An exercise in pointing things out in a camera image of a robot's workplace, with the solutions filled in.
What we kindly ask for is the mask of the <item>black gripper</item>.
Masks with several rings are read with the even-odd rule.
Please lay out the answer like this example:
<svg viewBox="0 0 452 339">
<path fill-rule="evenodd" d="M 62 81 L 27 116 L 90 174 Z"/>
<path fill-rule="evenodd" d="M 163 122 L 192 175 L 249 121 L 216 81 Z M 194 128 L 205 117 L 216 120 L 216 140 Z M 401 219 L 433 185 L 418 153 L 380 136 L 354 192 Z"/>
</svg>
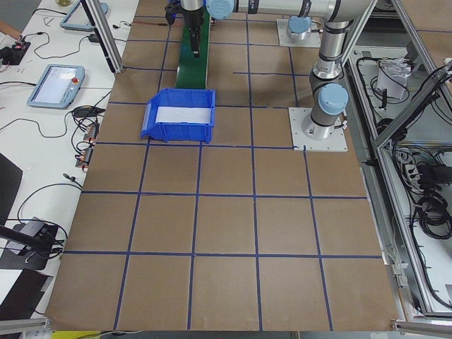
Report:
<svg viewBox="0 0 452 339">
<path fill-rule="evenodd" d="M 189 28 L 189 42 L 194 58 L 199 58 L 200 27 Z"/>
</svg>

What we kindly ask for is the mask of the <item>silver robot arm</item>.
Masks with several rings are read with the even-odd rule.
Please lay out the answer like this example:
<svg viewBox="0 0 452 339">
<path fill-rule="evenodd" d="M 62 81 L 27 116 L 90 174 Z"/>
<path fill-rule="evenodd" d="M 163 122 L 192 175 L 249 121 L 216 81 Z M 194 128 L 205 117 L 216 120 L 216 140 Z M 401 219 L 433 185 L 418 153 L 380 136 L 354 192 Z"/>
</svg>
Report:
<svg viewBox="0 0 452 339">
<path fill-rule="evenodd" d="M 343 113 L 349 99 L 343 86 L 336 79 L 343 70 L 342 62 L 347 32 L 353 20 L 362 17 L 367 9 L 373 9 L 371 1 L 313 0 L 313 1 L 207 1 L 209 14 L 218 20 L 232 13 L 271 14 L 318 17 L 323 20 L 323 34 L 319 58 L 310 73 L 314 107 L 304 118 L 304 135 L 312 140 L 329 138 L 338 116 Z"/>
<path fill-rule="evenodd" d="M 204 12 L 211 18 L 224 20 L 233 13 L 244 12 L 250 15 L 258 13 L 283 14 L 298 17 L 331 16 L 331 10 L 318 10 L 314 5 L 320 1 L 180 1 L 185 26 L 189 30 L 191 51 L 195 58 L 200 57 L 200 30 L 204 23 Z"/>
</svg>

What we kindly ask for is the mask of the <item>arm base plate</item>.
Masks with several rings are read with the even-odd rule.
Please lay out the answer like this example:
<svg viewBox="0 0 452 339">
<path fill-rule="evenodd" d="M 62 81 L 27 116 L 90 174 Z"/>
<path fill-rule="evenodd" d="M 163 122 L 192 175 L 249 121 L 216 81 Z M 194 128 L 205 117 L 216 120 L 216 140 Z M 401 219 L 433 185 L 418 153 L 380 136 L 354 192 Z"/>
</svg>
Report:
<svg viewBox="0 0 452 339">
<path fill-rule="evenodd" d="M 322 127 L 311 120 L 310 107 L 290 107 L 292 147 L 308 152 L 347 152 L 345 132 L 339 118 L 332 126 Z"/>
<path fill-rule="evenodd" d="M 277 19 L 277 29 L 282 47 L 319 48 L 321 45 L 321 29 L 310 17 Z"/>
</svg>

